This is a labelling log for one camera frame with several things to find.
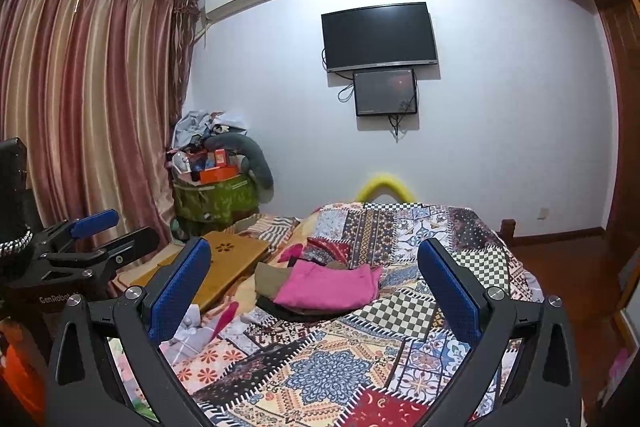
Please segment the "small screen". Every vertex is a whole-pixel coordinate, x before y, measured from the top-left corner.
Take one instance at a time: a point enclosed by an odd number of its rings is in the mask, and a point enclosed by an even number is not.
[[[412,70],[363,71],[353,75],[356,115],[415,114]]]
[[[322,34],[327,71],[437,63],[423,2],[327,13]]]

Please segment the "yellow object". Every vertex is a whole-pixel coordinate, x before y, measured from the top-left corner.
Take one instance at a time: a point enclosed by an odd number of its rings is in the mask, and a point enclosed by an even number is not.
[[[391,174],[376,174],[370,179],[356,196],[356,201],[364,203],[369,201],[372,195],[381,187],[390,188],[400,203],[415,203],[415,197],[411,191],[395,176]]]

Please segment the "curtain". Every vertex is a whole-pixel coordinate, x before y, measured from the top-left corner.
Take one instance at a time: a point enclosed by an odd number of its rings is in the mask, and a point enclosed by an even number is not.
[[[103,243],[170,240],[168,70],[174,0],[4,0],[0,138],[28,147],[43,223],[115,208]]]
[[[193,38],[198,22],[198,0],[175,0],[172,15],[172,35],[169,63],[169,122],[171,129],[182,117],[182,105],[187,97]]]

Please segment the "patchwork quilt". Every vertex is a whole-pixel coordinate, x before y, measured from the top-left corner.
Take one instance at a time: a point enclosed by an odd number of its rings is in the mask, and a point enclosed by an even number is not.
[[[322,323],[289,323],[258,308],[234,318],[174,368],[214,425],[414,425],[470,349],[417,269],[426,238],[436,237],[486,287],[531,300],[522,264],[468,208],[331,204],[312,235],[349,243],[351,268],[382,265],[379,298]],[[493,408],[517,350],[512,341],[473,418]]]

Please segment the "power cord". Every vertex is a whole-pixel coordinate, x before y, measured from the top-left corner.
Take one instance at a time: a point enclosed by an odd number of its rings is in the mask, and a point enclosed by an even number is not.
[[[326,71],[326,58],[324,56],[324,48],[322,49],[322,53],[320,54],[320,56],[322,57],[322,67],[324,68],[324,70]],[[348,86],[342,88],[340,91],[338,91],[338,100],[342,103],[345,102],[349,102],[351,100],[351,97],[353,96],[353,76],[344,76],[343,74],[338,73],[337,71],[332,71],[333,74],[337,74],[338,76],[340,76],[341,78],[344,78],[346,80],[350,80],[351,84],[349,84]],[[344,93],[345,91],[351,89],[350,93],[347,95],[347,97],[341,97],[341,94]]]
[[[404,117],[406,117],[406,114],[409,111],[409,108],[411,107],[411,103],[415,99],[415,108],[418,109],[418,106],[420,105],[420,90],[418,89],[418,82],[416,82],[416,80],[415,80],[415,73],[414,73],[414,85],[415,85],[414,94],[409,99],[409,102],[406,104],[406,106],[404,108],[404,113],[402,113],[402,114],[390,114],[390,115],[387,115],[387,117],[386,117],[388,119],[388,121],[389,121],[389,125],[391,126],[391,129],[394,130],[394,135],[396,136],[396,140],[398,139],[398,133],[400,131],[400,122],[402,121],[402,119]]]

